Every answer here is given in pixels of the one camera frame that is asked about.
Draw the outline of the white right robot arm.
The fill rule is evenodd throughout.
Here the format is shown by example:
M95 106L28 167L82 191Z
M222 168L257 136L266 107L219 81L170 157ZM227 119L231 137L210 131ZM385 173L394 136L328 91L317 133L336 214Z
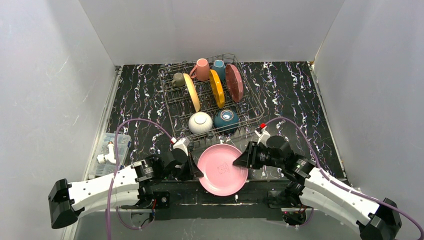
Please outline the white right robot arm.
M363 240L393 240L402 227L392 200L385 198L377 203L361 196L352 187L322 173L313 160L294 153L282 136L249 142L233 165L247 169L280 168L290 184L275 197L276 201L318 209L349 226Z

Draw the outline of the beige ceramic mug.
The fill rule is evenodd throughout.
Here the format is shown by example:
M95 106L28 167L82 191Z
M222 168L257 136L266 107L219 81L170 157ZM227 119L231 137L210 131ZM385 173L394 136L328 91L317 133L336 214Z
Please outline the beige ceramic mug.
M184 74L181 73L181 72L175 73L172 77L171 86L173 88L178 88L178 87L182 87L184 85L185 85Z

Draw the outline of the yellow plate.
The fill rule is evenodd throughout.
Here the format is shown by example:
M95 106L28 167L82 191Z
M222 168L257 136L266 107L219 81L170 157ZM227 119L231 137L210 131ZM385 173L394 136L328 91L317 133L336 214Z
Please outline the yellow plate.
M217 106L223 108L225 105L224 90L218 73L213 69L209 70L209 81Z

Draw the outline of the brown beige bowl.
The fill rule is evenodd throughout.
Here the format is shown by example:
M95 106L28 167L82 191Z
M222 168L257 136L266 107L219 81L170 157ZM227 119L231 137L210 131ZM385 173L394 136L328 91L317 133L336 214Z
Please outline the brown beige bowl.
M237 113L231 109L219 111L213 119L213 125L217 131L223 131L225 134L232 134L239 126L240 118Z

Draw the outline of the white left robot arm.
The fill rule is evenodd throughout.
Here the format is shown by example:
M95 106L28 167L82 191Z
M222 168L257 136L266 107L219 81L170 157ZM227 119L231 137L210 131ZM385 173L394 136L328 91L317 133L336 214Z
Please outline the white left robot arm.
M167 154L149 155L116 173L90 180L60 179L47 198L51 228L65 228L88 214L114 207L148 208L161 198L151 186L171 174L176 174L179 181L196 180L204 175L193 156L177 148Z

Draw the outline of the white ceramic bowl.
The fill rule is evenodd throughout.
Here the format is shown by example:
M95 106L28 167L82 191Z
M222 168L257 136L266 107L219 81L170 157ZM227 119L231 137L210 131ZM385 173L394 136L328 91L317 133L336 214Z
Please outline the white ceramic bowl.
M188 128L192 134L201 134L213 128L213 120L209 114L199 111L189 118Z

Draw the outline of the blue ceramic mug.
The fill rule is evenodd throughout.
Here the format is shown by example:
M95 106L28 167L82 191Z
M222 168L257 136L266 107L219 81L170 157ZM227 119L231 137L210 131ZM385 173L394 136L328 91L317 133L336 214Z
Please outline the blue ceramic mug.
M213 62L212 69L216 71L221 81L226 77L226 64L223 60L217 59Z

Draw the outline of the beige round plate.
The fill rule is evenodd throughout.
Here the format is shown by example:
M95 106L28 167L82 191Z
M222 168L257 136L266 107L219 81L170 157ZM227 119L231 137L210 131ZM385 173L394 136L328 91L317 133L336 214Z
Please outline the beige round plate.
M191 77L187 73L184 73L183 77L184 77L184 81L187 86L191 101L193 103L194 109L196 112L199 112L201 109L201 104L200 104L200 100L199 100L195 85Z

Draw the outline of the pink polka dot plate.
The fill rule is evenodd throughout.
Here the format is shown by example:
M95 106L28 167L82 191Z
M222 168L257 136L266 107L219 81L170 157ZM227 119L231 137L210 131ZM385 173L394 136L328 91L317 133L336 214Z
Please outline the pink polka dot plate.
M244 95L244 83L238 68L228 63L225 67L225 81L231 98L239 103Z

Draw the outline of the pink ceramic mug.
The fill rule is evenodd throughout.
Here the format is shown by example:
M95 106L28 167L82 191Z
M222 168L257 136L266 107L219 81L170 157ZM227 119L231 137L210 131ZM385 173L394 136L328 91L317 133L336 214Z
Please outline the pink ceramic mug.
M193 69L190 71L189 76L191 79L197 79L198 81L204 82L209 80L210 65L207 59L199 58Z

